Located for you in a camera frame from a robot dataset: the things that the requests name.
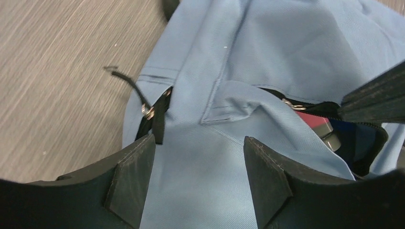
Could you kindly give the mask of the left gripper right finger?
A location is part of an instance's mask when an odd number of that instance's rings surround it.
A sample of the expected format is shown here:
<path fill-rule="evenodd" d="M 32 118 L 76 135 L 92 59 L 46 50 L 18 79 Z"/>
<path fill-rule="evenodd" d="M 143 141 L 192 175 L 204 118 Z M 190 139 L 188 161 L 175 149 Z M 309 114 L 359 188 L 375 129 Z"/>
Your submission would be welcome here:
<path fill-rule="evenodd" d="M 405 171 L 363 181 L 334 177 L 246 137 L 247 170 L 260 229 L 402 229 Z"/>

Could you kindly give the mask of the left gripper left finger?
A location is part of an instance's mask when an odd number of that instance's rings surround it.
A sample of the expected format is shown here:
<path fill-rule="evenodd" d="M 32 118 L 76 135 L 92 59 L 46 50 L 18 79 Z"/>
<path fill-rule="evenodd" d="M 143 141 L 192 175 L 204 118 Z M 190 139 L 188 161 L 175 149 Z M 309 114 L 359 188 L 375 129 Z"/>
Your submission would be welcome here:
<path fill-rule="evenodd" d="M 55 181 L 1 180 L 1 228 L 138 229 L 155 146 L 146 135 Z"/>

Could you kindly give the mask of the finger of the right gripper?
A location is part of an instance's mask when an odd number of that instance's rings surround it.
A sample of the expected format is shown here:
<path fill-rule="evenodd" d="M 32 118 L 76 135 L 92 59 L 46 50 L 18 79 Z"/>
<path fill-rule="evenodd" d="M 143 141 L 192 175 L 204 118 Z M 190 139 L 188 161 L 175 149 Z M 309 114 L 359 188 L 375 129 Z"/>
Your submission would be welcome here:
<path fill-rule="evenodd" d="M 405 123 L 405 63 L 344 96 L 338 114 L 347 122 Z"/>

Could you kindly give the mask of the pink eraser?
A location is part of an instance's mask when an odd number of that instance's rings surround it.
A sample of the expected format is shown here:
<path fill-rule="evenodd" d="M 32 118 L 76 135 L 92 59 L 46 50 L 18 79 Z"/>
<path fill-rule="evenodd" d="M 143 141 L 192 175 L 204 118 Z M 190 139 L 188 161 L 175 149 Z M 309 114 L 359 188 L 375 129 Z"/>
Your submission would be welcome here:
<path fill-rule="evenodd" d="M 298 111 L 296 113 L 320 138 L 324 138 L 333 132 L 333 127 L 328 118 Z"/>

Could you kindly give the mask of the light blue backpack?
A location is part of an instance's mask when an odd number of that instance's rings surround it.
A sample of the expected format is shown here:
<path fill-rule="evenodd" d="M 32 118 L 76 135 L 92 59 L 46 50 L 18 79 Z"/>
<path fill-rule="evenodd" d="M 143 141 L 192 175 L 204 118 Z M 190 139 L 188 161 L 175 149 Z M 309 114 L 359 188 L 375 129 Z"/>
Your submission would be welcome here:
<path fill-rule="evenodd" d="M 184 0 L 124 119 L 155 156 L 139 229 L 259 229 L 244 142 L 352 181 L 394 170 L 399 123 L 347 122 L 344 96 L 405 62 L 405 19 L 374 0 Z M 331 151 L 296 113 L 328 118 Z"/>

